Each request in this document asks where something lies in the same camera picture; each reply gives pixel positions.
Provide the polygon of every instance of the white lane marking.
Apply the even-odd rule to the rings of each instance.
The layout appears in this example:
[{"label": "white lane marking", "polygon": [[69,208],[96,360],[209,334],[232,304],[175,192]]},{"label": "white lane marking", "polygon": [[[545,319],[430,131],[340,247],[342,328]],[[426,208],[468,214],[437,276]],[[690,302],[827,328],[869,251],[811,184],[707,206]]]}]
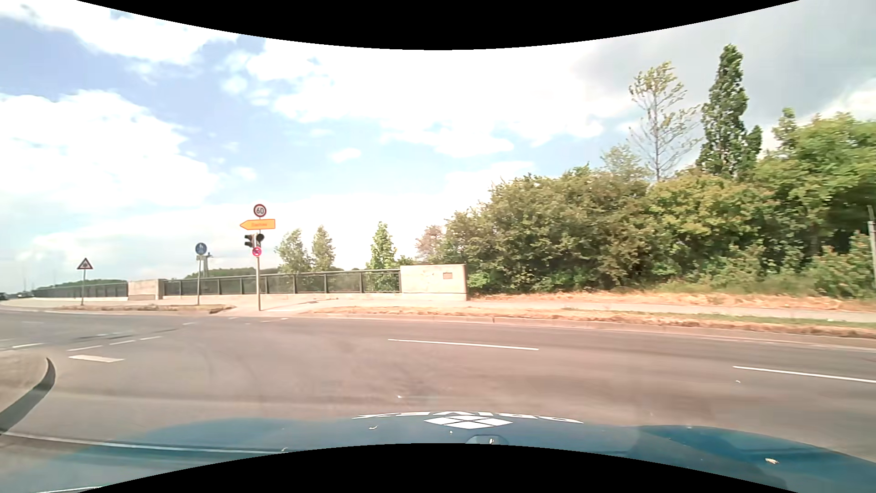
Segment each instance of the white lane marking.
[{"label": "white lane marking", "polygon": [[76,349],[68,349],[67,352],[70,351],[85,351],[86,349],[95,349],[96,347],[103,347],[103,344],[98,344],[97,346],[85,346],[85,347],[77,347]]},{"label": "white lane marking", "polygon": [[495,346],[492,344],[471,344],[469,342],[443,342],[439,340],[409,340],[409,339],[387,339],[398,342],[424,342],[426,344],[450,344],[452,346],[478,346],[478,347],[499,347],[502,349],[525,349],[527,351],[538,351],[538,347],[517,347],[517,346]]},{"label": "white lane marking", "polygon": [[867,380],[866,378],[852,378],[850,376],[836,376],[836,375],[821,375],[818,373],[803,373],[799,371],[787,371],[787,370],[774,370],[769,368],[752,368],[752,367],[734,367],[738,369],[750,369],[754,371],[766,371],[770,373],[784,373],[788,375],[803,375],[803,376],[817,376],[820,378],[832,378],[834,380],[849,380],[851,382],[864,382],[864,383],[876,383],[876,380]]},{"label": "white lane marking", "polygon": [[71,360],[97,361],[99,363],[115,363],[116,361],[124,361],[124,358],[104,358],[103,356],[90,356],[88,354],[77,354],[76,356],[68,356]]}]

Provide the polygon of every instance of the blue car hood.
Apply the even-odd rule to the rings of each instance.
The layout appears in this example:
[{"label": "blue car hood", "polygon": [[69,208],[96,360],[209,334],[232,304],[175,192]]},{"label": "blue car hood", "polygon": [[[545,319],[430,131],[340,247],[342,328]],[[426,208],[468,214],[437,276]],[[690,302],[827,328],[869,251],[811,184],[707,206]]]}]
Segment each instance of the blue car hood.
[{"label": "blue car hood", "polygon": [[[57,438],[18,436],[47,448]],[[608,454],[727,475],[783,489],[872,491],[876,463],[766,435],[701,426],[618,427],[500,412],[422,411],[341,419],[239,418],[178,425],[88,443],[40,467],[0,478],[0,491],[34,493],[103,486],[268,454],[331,447],[458,443],[547,447]]]}]

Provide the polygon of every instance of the street sign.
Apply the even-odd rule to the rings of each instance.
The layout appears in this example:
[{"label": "street sign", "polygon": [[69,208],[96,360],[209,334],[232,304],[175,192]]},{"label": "street sign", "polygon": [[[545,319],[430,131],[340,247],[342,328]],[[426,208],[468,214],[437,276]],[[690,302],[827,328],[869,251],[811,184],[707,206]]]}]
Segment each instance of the street sign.
[{"label": "street sign", "polygon": [[277,224],[274,219],[247,219],[240,223],[240,227],[248,231],[256,231],[260,229],[277,229]]}]

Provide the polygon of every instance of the blue sky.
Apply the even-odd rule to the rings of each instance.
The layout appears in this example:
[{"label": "blue sky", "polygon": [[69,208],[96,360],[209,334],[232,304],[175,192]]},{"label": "blue sky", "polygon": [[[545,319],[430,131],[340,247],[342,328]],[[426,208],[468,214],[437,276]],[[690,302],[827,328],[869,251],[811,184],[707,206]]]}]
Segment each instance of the blue sky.
[{"label": "blue sky", "polygon": [[400,254],[491,182],[559,175],[624,140],[626,86],[670,60],[704,101],[726,43],[749,125],[783,106],[876,116],[876,8],[805,0],[615,39],[423,52],[317,46],[74,0],[0,0],[0,291],[251,265],[239,224],[265,204],[263,265],[324,224],[362,267],[383,220]]}]

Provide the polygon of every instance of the asphalt road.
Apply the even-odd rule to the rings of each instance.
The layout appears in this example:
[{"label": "asphalt road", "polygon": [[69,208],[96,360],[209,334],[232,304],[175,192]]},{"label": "asphalt road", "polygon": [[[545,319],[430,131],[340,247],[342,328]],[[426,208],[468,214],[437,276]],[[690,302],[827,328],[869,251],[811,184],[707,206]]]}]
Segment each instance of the asphalt road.
[{"label": "asphalt road", "polygon": [[[58,372],[12,428],[19,434],[103,440],[212,418],[494,411],[716,426],[876,461],[872,349],[520,325],[0,311],[0,350],[40,352]],[[46,458],[9,440],[0,437],[0,474]]]}]

